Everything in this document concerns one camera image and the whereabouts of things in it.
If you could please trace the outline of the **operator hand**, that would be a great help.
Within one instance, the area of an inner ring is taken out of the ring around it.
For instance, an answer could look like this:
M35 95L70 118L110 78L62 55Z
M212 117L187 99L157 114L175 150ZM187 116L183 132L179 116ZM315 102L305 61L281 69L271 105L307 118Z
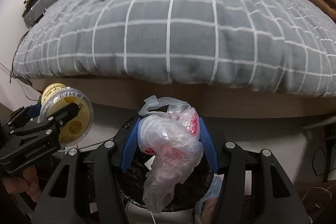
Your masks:
M34 166L26 168L21 177L4 177L1 181L8 194L27 193L33 202L38 202L41 196L37 170Z

